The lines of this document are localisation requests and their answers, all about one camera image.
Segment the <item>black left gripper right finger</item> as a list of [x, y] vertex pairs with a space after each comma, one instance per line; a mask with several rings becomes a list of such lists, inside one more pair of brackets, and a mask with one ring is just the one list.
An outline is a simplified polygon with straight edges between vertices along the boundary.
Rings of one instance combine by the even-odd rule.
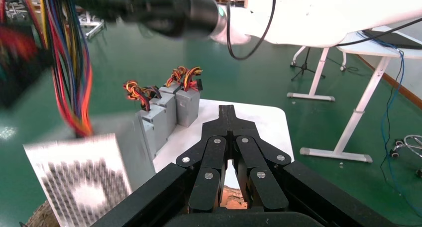
[[266, 211], [284, 211], [288, 198], [279, 185], [283, 167], [291, 157], [264, 141], [252, 121], [236, 116], [233, 105], [228, 106], [228, 132], [232, 135], [234, 167], [241, 191], [247, 194], [250, 207], [263, 207]]

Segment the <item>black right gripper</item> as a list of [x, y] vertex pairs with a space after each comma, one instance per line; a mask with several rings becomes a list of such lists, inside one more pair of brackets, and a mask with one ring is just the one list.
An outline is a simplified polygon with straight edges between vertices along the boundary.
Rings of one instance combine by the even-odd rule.
[[167, 37], [182, 36], [183, 12], [177, 0], [74, 0], [76, 5], [109, 22], [140, 23]]

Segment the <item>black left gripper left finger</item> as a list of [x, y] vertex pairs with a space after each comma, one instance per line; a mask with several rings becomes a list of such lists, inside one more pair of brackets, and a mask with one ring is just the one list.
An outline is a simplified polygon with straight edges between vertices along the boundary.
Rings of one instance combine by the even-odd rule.
[[212, 213], [219, 206], [221, 183], [226, 170], [229, 144], [229, 111], [232, 105], [218, 106], [218, 118], [203, 123], [200, 140], [176, 159], [188, 172], [189, 213]]

